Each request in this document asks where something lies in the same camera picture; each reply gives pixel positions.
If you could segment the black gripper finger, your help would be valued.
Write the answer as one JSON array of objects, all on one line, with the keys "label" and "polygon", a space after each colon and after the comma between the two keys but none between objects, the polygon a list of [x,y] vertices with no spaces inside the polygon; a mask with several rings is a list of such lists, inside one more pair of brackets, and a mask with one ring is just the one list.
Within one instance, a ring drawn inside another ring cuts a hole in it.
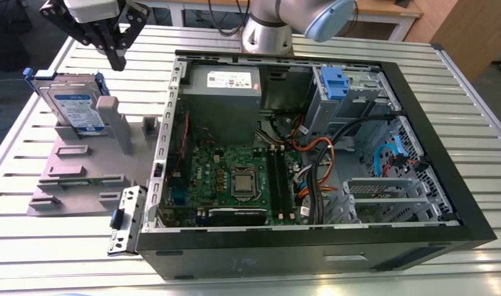
[{"label": "black gripper finger", "polygon": [[94,45],[102,54],[107,56],[110,62],[110,45],[113,42],[113,33],[102,34],[93,26],[82,25],[71,16],[63,1],[46,1],[41,8],[41,15],[82,45]]},{"label": "black gripper finger", "polygon": [[[133,46],[151,15],[151,8],[141,2],[119,2],[121,14],[113,21],[113,42],[110,45],[110,63],[114,70],[126,67],[126,51]],[[130,27],[122,31],[119,22],[126,17]]]}]

